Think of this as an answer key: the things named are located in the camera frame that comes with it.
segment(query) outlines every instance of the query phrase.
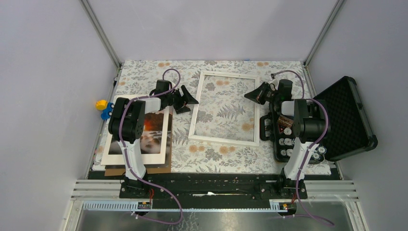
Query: white wall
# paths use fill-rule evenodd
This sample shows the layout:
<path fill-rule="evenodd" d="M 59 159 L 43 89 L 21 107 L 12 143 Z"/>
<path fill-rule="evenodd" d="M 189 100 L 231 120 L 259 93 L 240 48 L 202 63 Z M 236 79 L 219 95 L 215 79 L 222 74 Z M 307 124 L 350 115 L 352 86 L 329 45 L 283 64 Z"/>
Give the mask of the white wall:
<path fill-rule="evenodd" d="M 59 228 L 115 67 L 78 0 L 0 1 L 0 230 Z"/>
<path fill-rule="evenodd" d="M 340 161 L 371 231 L 406 230 L 408 1 L 348 0 L 311 65 L 320 92 L 354 77 L 378 147 Z"/>
<path fill-rule="evenodd" d="M 336 0 L 90 0 L 124 60 L 304 60 Z"/>

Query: yellow toy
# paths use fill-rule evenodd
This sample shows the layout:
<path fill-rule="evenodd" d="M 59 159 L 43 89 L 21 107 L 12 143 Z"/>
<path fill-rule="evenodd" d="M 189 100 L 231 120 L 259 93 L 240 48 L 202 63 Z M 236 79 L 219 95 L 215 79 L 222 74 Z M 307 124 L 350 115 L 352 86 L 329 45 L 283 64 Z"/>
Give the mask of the yellow toy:
<path fill-rule="evenodd" d="M 99 111 L 105 110 L 108 106 L 108 102 L 106 100 L 99 100 L 95 104 L 95 108 Z"/>

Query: small photograph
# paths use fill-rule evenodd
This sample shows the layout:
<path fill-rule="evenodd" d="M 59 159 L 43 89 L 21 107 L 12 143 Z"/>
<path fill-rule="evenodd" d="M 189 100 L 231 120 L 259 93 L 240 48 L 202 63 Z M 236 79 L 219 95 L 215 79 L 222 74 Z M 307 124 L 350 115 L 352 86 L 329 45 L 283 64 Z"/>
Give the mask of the small photograph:
<path fill-rule="evenodd" d="M 141 95 L 118 95 L 133 99 Z M 173 121 L 172 108 L 147 113 L 144 118 L 144 130 L 140 137 L 140 152 L 145 165 L 162 165 L 171 152 L 171 127 Z M 103 149 L 101 165 L 124 165 L 122 151 L 110 133 L 107 134 Z"/>
<path fill-rule="evenodd" d="M 144 129 L 140 138 L 142 154 L 159 154 L 162 152 L 164 111 L 147 113 L 144 117 Z M 169 114 L 167 123 L 166 154 L 170 154 L 172 114 Z M 109 155 L 122 154 L 119 144 L 113 138 L 109 147 Z"/>

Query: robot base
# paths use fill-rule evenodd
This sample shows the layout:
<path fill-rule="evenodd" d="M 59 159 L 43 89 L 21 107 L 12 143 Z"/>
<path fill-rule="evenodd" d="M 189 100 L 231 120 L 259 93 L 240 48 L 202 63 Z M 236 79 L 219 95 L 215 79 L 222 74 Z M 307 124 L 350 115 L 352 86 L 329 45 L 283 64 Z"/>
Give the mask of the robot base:
<path fill-rule="evenodd" d="M 140 198 L 149 195 L 149 186 L 139 180 L 130 180 L 125 177 L 120 187 L 119 198 Z"/>
<path fill-rule="evenodd" d="M 296 181 L 285 177 L 284 169 L 282 169 L 278 180 L 275 183 L 260 184 L 260 192 L 262 199 L 290 199 L 296 195 Z M 303 180 L 299 181 L 299 196 L 300 199 L 307 199 L 307 192 Z"/>

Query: floral pattern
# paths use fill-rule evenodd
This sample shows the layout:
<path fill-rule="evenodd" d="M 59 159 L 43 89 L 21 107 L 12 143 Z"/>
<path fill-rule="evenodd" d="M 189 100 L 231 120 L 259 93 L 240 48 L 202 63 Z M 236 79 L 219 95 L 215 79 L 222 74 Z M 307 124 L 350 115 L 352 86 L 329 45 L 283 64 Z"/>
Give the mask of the floral pattern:
<path fill-rule="evenodd" d="M 193 96 L 197 93 L 201 70 L 258 75 L 261 82 L 270 81 L 270 74 L 281 70 L 293 70 L 304 78 L 300 62 L 126 61 L 115 95 L 148 94 L 155 88 L 156 80 L 161 79 L 163 72 L 169 68 L 174 68 L 180 72 L 181 84 L 186 85 Z M 176 83 L 178 75 L 176 72 L 169 71 L 165 78 Z M 294 74 L 283 73 L 277 78 L 291 80 L 293 82 L 293 97 L 302 97 L 300 81 Z M 310 91 L 307 82 L 303 80 L 303 83 L 305 84 L 305 97 L 309 97 Z M 203 98 L 200 99 L 199 108 L 201 110 L 197 116 L 197 120 L 200 118 L 202 121 L 197 122 L 197 124 L 203 124 L 201 131 L 207 130 L 208 133 L 215 133 L 217 132 L 214 130 L 216 127 L 229 129 L 229 127 L 223 126 L 226 121 L 224 119 L 227 119 L 239 122 L 236 123 L 240 126 L 239 128 L 235 127 L 235 133 L 239 130 L 243 134 L 247 132 L 253 135 L 254 116 L 250 115 L 254 111 L 253 104 L 238 101 L 236 97 L 228 98 L 229 91 L 245 94 L 247 92 L 246 87 L 249 90 L 253 89 L 253 85 L 242 79 L 206 77 L 203 84 Z M 260 115 L 263 116 L 266 113 L 268 113 L 267 104 L 260 107 Z M 192 112 L 173 115 L 172 172 L 279 174 L 281 168 L 284 167 L 284 163 L 274 161 L 272 143 L 268 141 L 260 141 L 259 147 L 250 148 L 188 140 L 191 117 Z M 93 170 L 105 170 L 105 167 L 101 166 L 100 163 L 107 132 L 106 123 L 101 134 L 99 147 L 95 150 Z M 329 175 L 329 163 L 324 161 L 318 165 L 307 165 L 306 173 Z"/>

